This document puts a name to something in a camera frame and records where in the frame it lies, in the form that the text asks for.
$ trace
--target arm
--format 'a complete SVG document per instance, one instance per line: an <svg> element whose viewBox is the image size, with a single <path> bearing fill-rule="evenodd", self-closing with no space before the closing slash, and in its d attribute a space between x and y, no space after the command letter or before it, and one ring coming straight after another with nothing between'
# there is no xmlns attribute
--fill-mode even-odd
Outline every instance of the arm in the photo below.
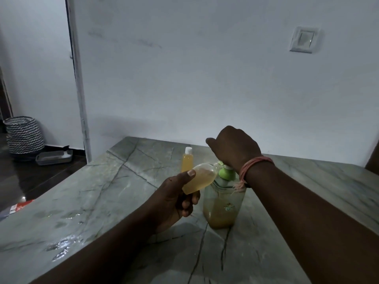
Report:
<svg viewBox="0 0 379 284"><path fill-rule="evenodd" d="M261 155L252 138L230 126L207 143L238 172L249 159ZM269 162L252 166L245 180L312 283L378 283L375 233Z"/></svg>
<svg viewBox="0 0 379 284"><path fill-rule="evenodd" d="M184 195L195 171L166 179L137 210L101 237L42 275L33 284L116 283L149 237L192 213L200 194Z"/></svg>

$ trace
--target hand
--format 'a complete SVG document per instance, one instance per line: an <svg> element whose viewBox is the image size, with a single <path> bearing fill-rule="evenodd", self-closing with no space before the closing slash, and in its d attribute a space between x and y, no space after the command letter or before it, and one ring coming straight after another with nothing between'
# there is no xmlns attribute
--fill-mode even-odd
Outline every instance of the hand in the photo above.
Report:
<svg viewBox="0 0 379 284"><path fill-rule="evenodd" d="M250 159L262 155L258 144L251 137L242 129L232 126L224 128L216 139L207 138L206 143L219 160L233 167L237 173Z"/></svg>
<svg viewBox="0 0 379 284"><path fill-rule="evenodd" d="M143 204L149 211L149 216L156 225L156 233L170 228L182 216L188 217L200 199L200 191L185 195L183 185L191 181L196 175L192 169L167 178L161 186Z"/></svg>

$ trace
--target white cap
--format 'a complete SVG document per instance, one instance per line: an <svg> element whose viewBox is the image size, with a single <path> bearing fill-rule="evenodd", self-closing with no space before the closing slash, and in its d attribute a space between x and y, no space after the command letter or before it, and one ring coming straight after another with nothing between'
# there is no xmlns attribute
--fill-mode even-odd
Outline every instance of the white cap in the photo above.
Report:
<svg viewBox="0 0 379 284"><path fill-rule="evenodd" d="M192 148L186 147L186 154L192 154Z"/></svg>

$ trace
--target pink thread bracelet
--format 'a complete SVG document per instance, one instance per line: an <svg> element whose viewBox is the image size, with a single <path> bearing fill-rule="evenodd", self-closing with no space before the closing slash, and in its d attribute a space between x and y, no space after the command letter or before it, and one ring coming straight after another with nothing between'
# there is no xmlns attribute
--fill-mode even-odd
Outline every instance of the pink thread bracelet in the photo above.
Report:
<svg viewBox="0 0 379 284"><path fill-rule="evenodd" d="M234 186L234 189L236 191L243 191L245 189L245 184L247 184L247 182L245 181L245 175L247 171L249 170L250 167L252 167L254 164L260 161L269 161L269 162L274 163L271 158L266 157L266 156L254 157L253 159L246 162L241 168L241 170L239 171L239 183Z"/></svg>

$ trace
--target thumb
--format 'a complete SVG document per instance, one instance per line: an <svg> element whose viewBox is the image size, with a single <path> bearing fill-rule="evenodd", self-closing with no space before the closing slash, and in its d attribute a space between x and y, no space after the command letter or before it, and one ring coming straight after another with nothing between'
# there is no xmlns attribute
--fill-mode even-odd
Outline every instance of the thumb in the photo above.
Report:
<svg viewBox="0 0 379 284"><path fill-rule="evenodd" d="M196 171L191 169L187 172L181 172L177 176L175 176L170 183L170 186L178 191L181 191L183 186L190 182L196 175Z"/></svg>
<svg viewBox="0 0 379 284"><path fill-rule="evenodd" d="M206 144L213 150L213 148L216 146L216 140L212 137L209 137L205 140Z"/></svg>

